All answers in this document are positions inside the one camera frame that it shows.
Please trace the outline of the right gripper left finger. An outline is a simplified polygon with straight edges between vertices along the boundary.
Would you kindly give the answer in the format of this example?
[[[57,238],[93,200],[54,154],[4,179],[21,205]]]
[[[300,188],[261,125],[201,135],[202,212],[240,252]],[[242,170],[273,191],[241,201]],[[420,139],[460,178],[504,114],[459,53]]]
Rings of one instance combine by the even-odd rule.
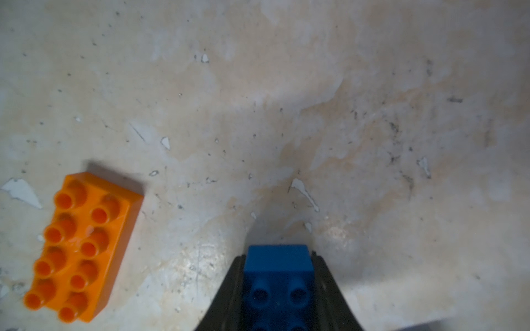
[[[244,330],[242,291],[245,260],[245,255],[234,258],[211,305],[196,327],[196,331]]]

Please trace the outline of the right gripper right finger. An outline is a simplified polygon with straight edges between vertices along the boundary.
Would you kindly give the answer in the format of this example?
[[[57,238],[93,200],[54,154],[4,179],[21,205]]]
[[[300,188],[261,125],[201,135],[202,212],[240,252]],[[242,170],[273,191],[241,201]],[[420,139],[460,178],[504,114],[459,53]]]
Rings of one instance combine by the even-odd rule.
[[[313,251],[315,295],[312,330],[363,331],[352,313],[324,258]]]

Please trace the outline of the blue lego brick square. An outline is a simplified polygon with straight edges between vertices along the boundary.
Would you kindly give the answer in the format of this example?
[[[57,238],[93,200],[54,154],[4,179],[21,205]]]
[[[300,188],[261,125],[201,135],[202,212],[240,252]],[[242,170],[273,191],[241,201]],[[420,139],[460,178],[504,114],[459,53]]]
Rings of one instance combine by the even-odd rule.
[[[244,264],[245,330],[310,330],[315,269],[306,245],[251,245]]]

